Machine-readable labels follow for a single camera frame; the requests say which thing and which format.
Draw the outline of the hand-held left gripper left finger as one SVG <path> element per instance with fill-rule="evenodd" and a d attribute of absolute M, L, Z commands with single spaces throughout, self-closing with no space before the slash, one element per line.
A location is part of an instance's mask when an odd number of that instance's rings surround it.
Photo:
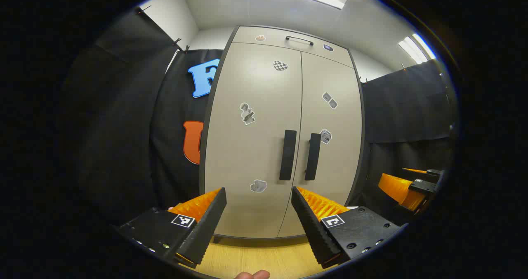
<path fill-rule="evenodd" d="M 117 232 L 159 260 L 196 268 L 226 204 L 226 189 L 221 187 L 170 210 L 148 209 L 118 226 Z"/>

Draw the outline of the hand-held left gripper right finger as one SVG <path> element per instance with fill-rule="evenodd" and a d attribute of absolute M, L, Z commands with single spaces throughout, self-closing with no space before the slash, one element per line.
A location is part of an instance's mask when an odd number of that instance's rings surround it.
<path fill-rule="evenodd" d="M 292 187 L 292 206 L 323 268 L 363 260 L 403 230 L 364 206 L 348 209 L 297 186 Z"/>

